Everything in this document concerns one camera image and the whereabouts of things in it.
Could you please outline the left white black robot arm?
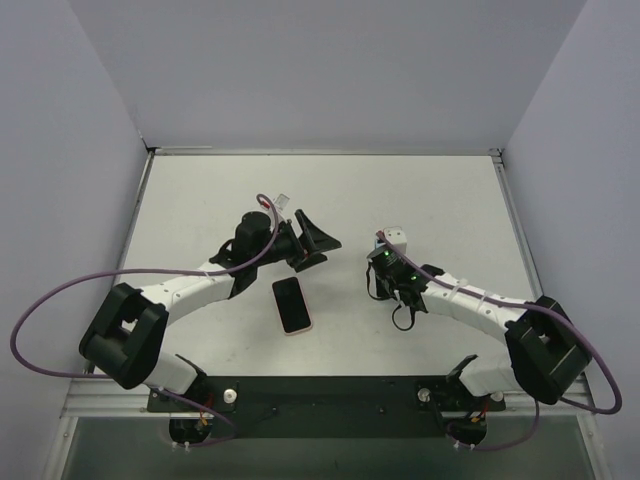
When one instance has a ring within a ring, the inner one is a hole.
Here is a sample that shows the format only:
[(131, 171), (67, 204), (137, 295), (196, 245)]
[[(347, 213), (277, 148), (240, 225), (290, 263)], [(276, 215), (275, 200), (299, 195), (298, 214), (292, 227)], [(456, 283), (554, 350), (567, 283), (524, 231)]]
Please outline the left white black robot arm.
[(257, 279), (259, 267), (284, 261), (296, 272), (326, 261), (339, 240), (314, 225), (302, 210), (273, 224), (252, 211), (242, 217), (233, 238), (193, 275), (135, 288), (114, 286), (84, 333), (80, 354), (125, 389), (139, 385), (169, 391), (183, 411), (204, 402), (206, 374), (184, 357), (162, 349), (165, 331), (177, 320), (214, 302), (234, 298)]

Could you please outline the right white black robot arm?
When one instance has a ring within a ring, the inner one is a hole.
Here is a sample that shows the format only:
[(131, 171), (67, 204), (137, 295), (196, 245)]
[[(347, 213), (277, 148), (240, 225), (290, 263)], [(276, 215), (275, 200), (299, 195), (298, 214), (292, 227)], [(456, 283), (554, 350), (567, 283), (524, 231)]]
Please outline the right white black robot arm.
[(563, 315), (561, 306), (542, 296), (534, 302), (500, 297), (466, 285), (438, 267), (423, 265), (423, 276), (392, 250), (380, 246), (368, 256), (376, 294), (407, 307), (415, 315), (449, 317), (505, 346), (501, 354), (475, 354), (459, 374), (474, 397), (523, 391), (553, 405), (591, 362), (593, 355), (565, 325), (539, 312), (539, 307)]

